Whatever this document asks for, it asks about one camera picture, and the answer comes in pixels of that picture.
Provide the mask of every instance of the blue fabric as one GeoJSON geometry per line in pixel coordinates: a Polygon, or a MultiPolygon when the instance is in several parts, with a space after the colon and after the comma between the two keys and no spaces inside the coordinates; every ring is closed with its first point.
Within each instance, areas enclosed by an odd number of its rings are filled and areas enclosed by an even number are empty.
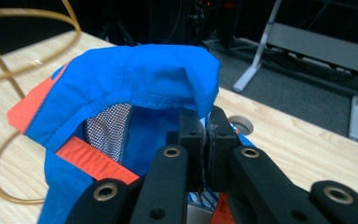
{"type": "Polygon", "coordinates": [[[166,132],[177,129],[179,108],[194,109],[200,118],[211,112],[219,69],[208,51],[190,46],[92,49],[73,59],[25,132],[47,149],[49,190],[39,222],[63,223],[92,182],[54,154],[71,135],[82,135],[77,131],[84,120],[111,105],[135,105],[121,162],[144,175],[166,132]]]}

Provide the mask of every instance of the mesh lining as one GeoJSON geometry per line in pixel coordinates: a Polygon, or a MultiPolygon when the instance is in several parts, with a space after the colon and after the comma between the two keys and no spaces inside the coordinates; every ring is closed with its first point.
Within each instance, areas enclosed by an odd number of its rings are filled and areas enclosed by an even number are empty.
{"type": "Polygon", "coordinates": [[[125,147],[131,105],[112,105],[96,117],[86,120],[89,143],[114,161],[119,161],[125,147]]]}

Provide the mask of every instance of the white mesh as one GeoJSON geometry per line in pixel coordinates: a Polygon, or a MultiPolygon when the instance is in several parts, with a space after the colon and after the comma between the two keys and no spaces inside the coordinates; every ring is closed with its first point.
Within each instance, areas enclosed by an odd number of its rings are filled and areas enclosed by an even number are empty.
{"type": "Polygon", "coordinates": [[[130,113],[131,105],[112,105],[96,117],[87,119],[86,135],[89,143],[118,161],[125,145],[130,113]]]}

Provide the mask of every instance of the wooden table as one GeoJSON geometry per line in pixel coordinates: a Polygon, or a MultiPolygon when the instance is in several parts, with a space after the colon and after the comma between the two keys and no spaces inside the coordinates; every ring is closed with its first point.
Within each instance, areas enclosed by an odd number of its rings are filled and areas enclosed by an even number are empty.
{"type": "MultiPolygon", "coordinates": [[[[11,52],[4,60],[10,68],[35,63],[42,55],[64,45],[73,34],[11,52]]],[[[28,92],[76,55],[107,46],[111,44],[83,34],[79,43],[54,63],[44,64],[16,80],[28,92]]],[[[7,123],[6,112],[19,100],[8,82],[0,82],[0,145],[15,132],[7,123]]],[[[315,181],[332,179],[358,192],[358,143],[227,90],[220,89],[215,104],[228,116],[249,119],[255,126],[249,139],[264,149],[296,185],[310,189],[315,181]]],[[[21,198],[43,198],[48,189],[43,172],[44,150],[27,137],[16,139],[0,160],[1,186],[21,198]]],[[[41,205],[14,204],[0,198],[0,223],[35,223],[40,209],[41,205]]]]}

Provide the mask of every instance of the orange fabric panel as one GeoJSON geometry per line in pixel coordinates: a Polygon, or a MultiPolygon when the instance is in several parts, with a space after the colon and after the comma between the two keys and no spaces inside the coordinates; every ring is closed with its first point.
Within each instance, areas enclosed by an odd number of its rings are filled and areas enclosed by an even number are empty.
{"type": "Polygon", "coordinates": [[[33,88],[24,99],[14,105],[7,112],[8,122],[10,125],[18,129],[21,133],[25,133],[34,118],[34,115],[37,113],[37,110],[48,95],[48,92],[57,80],[60,79],[68,64],[69,63],[62,68],[60,73],[54,79],[48,77],[42,83],[33,88]]]}
{"type": "Polygon", "coordinates": [[[75,136],[57,151],[57,155],[97,180],[114,178],[129,185],[139,178],[97,148],[75,136]]]}
{"type": "Polygon", "coordinates": [[[228,197],[226,193],[219,194],[216,209],[214,209],[211,224],[234,224],[234,218],[231,215],[228,207],[228,197]]]}

